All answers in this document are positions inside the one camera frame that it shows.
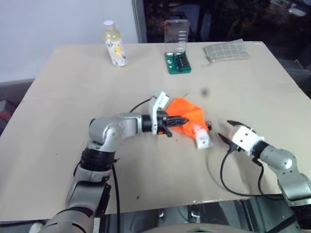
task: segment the beige table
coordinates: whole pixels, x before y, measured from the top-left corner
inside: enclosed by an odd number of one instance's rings
[[[188,44],[190,74],[170,75],[161,44],[125,45],[129,64],[113,67],[103,45],[63,46],[54,51],[0,138],[0,219],[50,218],[64,208],[72,172],[94,117],[127,112],[158,90],[186,96],[211,120],[215,146],[146,133],[124,141],[116,152],[121,211],[215,200],[240,199],[222,188],[219,169],[227,119],[253,126],[276,147],[295,154],[311,177],[311,101],[261,42],[247,42],[249,60],[207,67],[202,47]],[[208,89],[208,96],[202,90]],[[147,113],[147,105],[138,109]],[[257,194],[260,168],[244,154],[225,165],[232,189]],[[266,193],[278,193],[266,167]],[[115,213],[112,188],[107,213]]]

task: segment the plastic bottle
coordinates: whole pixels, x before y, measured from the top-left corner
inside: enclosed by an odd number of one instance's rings
[[[122,38],[120,32],[116,29],[112,20],[104,22],[105,33],[104,39],[109,51],[112,64],[117,67],[123,67],[127,63]]]

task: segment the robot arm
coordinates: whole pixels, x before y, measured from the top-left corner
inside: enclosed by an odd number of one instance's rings
[[[298,170],[295,156],[287,150],[276,149],[259,137],[252,128],[236,121],[229,139],[220,135],[228,144],[242,149],[247,155],[261,159],[276,174],[277,183],[285,201],[294,211],[302,229],[311,229],[311,182]]]
[[[172,133],[168,127],[188,122],[183,117],[168,116],[165,111],[159,110],[168,100],[168,96],[160,92],[149,102],[149,115],[124,113],[91,121],[90,140],[74,171],[73,182],[66,198],[66,210],[49,220],[40,233],[93,231],[94,218],[103,216],[107,208],[111,189],[107,181],[120,142],[143,132],[166,134],[171,137]]]

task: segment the gray cloth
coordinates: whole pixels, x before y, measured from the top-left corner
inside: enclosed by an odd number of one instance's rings
[[[242,39],[206,46],[203,50],[210,63],[249,58]]]

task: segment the orange cloth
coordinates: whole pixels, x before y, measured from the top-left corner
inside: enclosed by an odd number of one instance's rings
[[[190,103],[184,98],[175,98],[166,109],[166,112],[169,116],[181,116],[189,120],[182,126],[172,127],[174,130],[184,133],[192,138],[195,138],[195,134],[193,132],[194,124],[200,125],[208,131],[204,119],[203,109],[193,103]]]

